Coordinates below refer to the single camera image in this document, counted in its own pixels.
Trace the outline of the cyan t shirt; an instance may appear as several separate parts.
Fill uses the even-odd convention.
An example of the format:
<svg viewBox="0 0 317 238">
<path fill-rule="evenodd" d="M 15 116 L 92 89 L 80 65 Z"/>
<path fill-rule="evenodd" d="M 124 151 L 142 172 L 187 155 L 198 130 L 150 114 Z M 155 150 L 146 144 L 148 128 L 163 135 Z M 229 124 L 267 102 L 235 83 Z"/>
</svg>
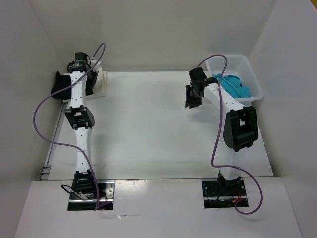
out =
<svg viewBox="0 0 317 238">
<path fill-rule="evenodd" d="M 249 98 L 250 89 L 244 85 L 241 79 L 235 75 L 225 75 L 221 79 L 221 85 L 233 98 Z"/>
</svg>

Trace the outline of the white t shirt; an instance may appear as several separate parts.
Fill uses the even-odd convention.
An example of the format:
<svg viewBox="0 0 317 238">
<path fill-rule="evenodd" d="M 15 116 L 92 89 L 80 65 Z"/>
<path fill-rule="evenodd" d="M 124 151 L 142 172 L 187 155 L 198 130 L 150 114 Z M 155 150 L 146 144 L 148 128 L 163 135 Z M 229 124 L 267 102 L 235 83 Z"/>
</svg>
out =
<svg viewBox="0 0 317 238">
<path fill-rule="evenodd" d="M 69 80 L 69 73 L 65 73 L 62 75 L 63 77 L 66 76 L 66 79 L 69 81 L 67 82 L 70 85 L 70 80 Z M 91 100 L 93 98 L 97 97 L 105 97 L 106 96 L 106 89 L 107 89 L 107 72 L 102 71 L 99 69 L 98 73 L 95 76 L 87 76 L 86 79 L 86 100 Z M 65 90 L 61 92 L 61 99 L 63 101 L 70 101 L 70 89 Z"/>
</svg>

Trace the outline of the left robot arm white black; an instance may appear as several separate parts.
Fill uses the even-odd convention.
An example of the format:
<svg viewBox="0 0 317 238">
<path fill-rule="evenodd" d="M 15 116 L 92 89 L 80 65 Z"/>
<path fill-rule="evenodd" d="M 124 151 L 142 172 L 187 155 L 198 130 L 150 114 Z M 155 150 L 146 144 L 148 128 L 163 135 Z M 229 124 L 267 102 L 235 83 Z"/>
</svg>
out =
<svg viewBox="0 0 317 238">
<path fill-rule="evenodd" d="M 68 64 L 67 71 L 71 79 L 71 97 L 65 116 L 76 137 L 76 169 L 72 189 L 80 199 L 96 199 L 99 186 L 94 178 L 91 165 L 90 139 L 95 119 L 86 106 L 86 81 L 90 70 L 89 57 L 84 52 L 75 53 L 75 60 Z"/>
</svg>

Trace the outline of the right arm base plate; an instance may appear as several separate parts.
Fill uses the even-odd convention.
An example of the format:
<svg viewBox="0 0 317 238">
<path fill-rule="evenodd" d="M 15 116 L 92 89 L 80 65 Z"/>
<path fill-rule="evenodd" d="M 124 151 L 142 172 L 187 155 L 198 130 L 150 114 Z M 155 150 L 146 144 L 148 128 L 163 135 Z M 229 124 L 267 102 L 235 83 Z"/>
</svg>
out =
<svg viewBox="0 0 317 238">
<path fill-rule="evenodd" d="M 237 207 L 249 206 L 243 180 L 236 187 L 226 191 L 220 191 L 216 179 L 202 180 L 201 184 L 205 209 L 234 208 L 236 202 Z"/>
</svg>

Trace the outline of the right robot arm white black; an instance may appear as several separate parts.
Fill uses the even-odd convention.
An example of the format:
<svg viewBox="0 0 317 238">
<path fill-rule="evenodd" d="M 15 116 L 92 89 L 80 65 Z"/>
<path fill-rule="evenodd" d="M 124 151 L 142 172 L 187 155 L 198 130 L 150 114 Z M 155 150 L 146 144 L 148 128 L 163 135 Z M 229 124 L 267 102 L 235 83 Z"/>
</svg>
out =
<svg viewBox="0 0 317 238">
<path fill-rule="evenodd" d="M 215 77 L 207 77 L 201 67 L 189 71 L 190 84 L 186 86 L 185 107 L 196 108 L 209 100 L 220 110 L 221 132 L 216 137 L 216 145 L 224 141 L 229 148 L 227 164 L 218 166 L 217 178 L 219 193 L 228 195 L 240 184 L 241 160 L 254 141 L 258 139 L 256 110 L 244 106 L 225 89 L 218 86 Z"/>
</svg>

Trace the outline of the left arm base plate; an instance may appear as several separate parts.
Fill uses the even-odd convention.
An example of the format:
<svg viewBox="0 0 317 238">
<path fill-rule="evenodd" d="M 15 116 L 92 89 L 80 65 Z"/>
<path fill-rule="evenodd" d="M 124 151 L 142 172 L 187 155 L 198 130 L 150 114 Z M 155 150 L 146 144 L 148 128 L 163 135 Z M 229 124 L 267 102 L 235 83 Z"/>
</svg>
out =
<svg viewBox="0 0 317 238">
<path fill-rule="evenodd" d="M 113 210 L 115 181 L 105 180 L 98 182 L 99 203 L 97 210 Z M 73 187 L 63 185 L 62 188 L 69 194 L 68 211 L 94 211 L 96 208 L 96 192 L 75 192 Z"/>
</svg>

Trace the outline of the black t shirt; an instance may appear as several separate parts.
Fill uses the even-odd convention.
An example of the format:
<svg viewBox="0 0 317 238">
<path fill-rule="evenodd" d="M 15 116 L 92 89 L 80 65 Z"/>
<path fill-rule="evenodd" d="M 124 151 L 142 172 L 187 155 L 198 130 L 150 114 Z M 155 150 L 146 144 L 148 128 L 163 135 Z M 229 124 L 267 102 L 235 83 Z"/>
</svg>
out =
<svg viewBox="0 0 317 238">
<path fill-rule="evenodd" d="M 86 80 L 86 96 L 92 95 L 93 94 L 93 87 L 96 83 L 97 80 L 97 73 L 96 72 L 90 72 L 87 76 Z M 69 75 L 61 75 L 59 71 L 56 72 L 55 74 L 55 83 L 53 88 L 51 89 L 51 94 L 64 89 L 68 86 L 71 85 L 71 78 Z M 60 99 L 60 100 L 68 100 L 71 99 L 71 89 L 64 90 L 63 92 L 60 92 L 56 95 L 53 96 L 55 99 Z"/>
</svg>

